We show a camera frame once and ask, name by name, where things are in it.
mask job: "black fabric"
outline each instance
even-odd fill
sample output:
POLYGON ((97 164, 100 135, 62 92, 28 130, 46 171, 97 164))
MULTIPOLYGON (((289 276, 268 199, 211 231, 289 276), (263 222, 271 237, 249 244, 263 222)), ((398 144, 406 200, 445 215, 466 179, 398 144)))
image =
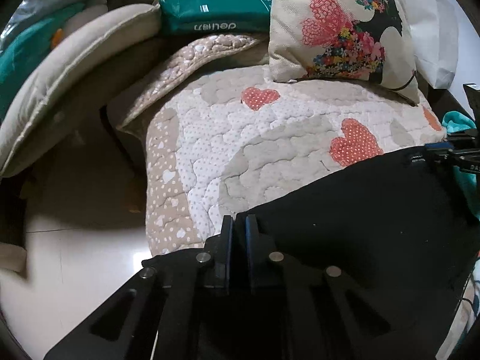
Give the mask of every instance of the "black fabric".
POLYGON ((431 167, 423 148, 362 161, 255 214, 278 250, 309 266, 335 265, 382 299, 435 356, 480 250, 477 219, 450 170, 431 167))

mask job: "silver bolt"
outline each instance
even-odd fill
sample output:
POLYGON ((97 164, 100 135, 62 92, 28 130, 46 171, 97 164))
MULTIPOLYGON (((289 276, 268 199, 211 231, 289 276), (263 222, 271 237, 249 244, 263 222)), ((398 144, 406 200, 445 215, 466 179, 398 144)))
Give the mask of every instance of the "silver bolt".
POLYGON ((283 254, 279 251, 273 251, 268 255, 268 258, 274 263, 279 263, 283 260, 283 254))
POLYGON ((211 258, 212 258, 212 256, 210 256, 210 254, 207 253, 207 252, 205 252, 205 251, 203 251, 203 252, 201 252, 201 253, 198 253, 198 254, 197 254, 197 257, 196 257, 196 259, 197 259, 197 261, 198 261, 199 263, 206 263, 206 262, 209 261, 211 258))
POLYGON ((146 268, 143 268, 138 274, 142 279, 148 279, 148 278, 151 278, 156 273, 157 271, 155 270, 155 268, 147 266, 146 268))
POLYGON ((332 278, 337 278, 342 274, 342 270, 334 265, 331 265, 325 271, 327 272, 327 275, 329 275, 332 278))

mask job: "white bag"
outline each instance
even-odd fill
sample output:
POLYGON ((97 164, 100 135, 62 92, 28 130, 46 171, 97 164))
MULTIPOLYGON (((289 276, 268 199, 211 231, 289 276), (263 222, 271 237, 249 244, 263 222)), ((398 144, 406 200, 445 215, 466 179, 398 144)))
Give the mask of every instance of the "white bag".
POLYGON ((458 62, 458 23, 447 0, 405 0, 417 71, 435 89, 448 89, 458 62))

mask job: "turquoise towel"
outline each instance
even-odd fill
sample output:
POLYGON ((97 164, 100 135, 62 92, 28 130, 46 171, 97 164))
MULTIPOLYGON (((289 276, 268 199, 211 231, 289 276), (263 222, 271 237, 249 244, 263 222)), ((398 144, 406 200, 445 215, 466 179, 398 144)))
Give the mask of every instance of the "turquoise towel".
MULTIPOLYGON (((446 127, 449 134, 476 128, 475 123, 471 119, 457 111, 447 112, 443 117, 442 126, 446 127)), ((480 199, 477 195, 476 176, 460 172, 457 166, 454 167, 454 175, 465 195, 470 211, 480 220, 480 199)))
POLYGON ((73 4, 45 17, 21 32, 0 55, 0 123, 25 80, 49 54, 54 33, 84 6, 73 4))

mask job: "floral pillow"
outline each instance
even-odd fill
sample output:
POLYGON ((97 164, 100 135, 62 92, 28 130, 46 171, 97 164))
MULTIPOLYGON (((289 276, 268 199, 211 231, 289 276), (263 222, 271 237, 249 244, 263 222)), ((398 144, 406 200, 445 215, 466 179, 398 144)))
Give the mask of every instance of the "floral pillow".
POLYGON ((358 79, 419 102, 403 0, 273 0, 275 81, 358 79))

